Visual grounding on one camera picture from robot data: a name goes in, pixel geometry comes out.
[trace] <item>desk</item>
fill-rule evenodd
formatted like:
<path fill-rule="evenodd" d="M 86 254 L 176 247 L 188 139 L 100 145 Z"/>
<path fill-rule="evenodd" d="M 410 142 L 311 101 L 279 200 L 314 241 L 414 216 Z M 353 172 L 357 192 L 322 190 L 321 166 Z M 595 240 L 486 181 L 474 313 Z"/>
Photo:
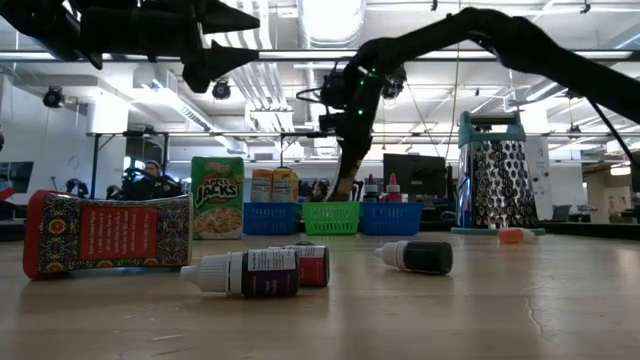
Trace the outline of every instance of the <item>desk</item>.
<path fill-rule="evenodd" d="M 640 358 L 640 243 L 421 237 L 451 242 L 450 276 L 385 267 L 373 249 L 393 238 L 314 238 L 331 247 L 330 286 L 266 301 L 203 296 L 168 271 L 29 282 L 22 245 L 2 243 L 0 359 Z M 194 256 L 299 239 L 198 242 Z"/>

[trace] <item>wooden table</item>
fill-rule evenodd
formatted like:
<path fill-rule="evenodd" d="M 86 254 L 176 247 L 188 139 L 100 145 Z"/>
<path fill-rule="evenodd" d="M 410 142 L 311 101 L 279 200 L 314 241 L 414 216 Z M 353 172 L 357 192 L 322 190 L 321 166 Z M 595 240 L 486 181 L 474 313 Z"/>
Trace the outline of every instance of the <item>wooden table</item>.
<path fill-rule="evenodd" d="M 420 238 L 451 242 L 450 276 L 385 267 L 373 249 L 393 238 L 313 238 L 331 248 L 330 286 L 266 301 L 168 271 L 29 282 L 22 244 L 0 244 L 0 359 L 640 359 L 640 243 Z M 299 239 L 198 242 L 194 256 Z"/>

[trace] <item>blue basket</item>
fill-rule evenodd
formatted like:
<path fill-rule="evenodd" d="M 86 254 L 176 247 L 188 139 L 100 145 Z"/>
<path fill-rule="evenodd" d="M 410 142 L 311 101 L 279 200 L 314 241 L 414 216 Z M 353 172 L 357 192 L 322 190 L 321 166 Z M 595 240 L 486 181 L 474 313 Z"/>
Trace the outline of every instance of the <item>blue basket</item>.
<path fill-rule="evenodd" d="M 244 204 L 244 233 L 247 235 L 291 235 L 299 228 L 299 204 Z"/>
<path fill-rule="evenodd" d="M 414 235 L 420 231 L 422 203 L 363 203 L 362 232 Z"/>

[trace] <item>red label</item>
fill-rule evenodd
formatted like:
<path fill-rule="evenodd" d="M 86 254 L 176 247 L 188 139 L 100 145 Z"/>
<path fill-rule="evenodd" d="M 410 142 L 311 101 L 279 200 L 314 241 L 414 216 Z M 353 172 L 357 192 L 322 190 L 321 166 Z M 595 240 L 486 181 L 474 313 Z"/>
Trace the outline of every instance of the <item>red label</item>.
<path fill-rule="evenodd" d="M 158 210 L 86 206 L 80 260 L 155 258 Z"/>
<path fill-rule="evenodd" d="M 300 284 L 324 286 L 324 276 L 323 258 L 300 257 Z"/>

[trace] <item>computer monitor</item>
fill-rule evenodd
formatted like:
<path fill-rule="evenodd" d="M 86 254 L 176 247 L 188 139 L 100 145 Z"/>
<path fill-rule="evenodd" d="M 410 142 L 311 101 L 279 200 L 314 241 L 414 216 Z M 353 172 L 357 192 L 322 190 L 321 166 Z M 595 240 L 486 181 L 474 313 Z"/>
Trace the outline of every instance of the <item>computer monitor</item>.
<path fill-rule="evenodd" d="M 447 191 L 446 162 L 443 157 L 384 154 L 384 183 L 396 174 L 400 191 L 409 195 L 444 197 Z"/>

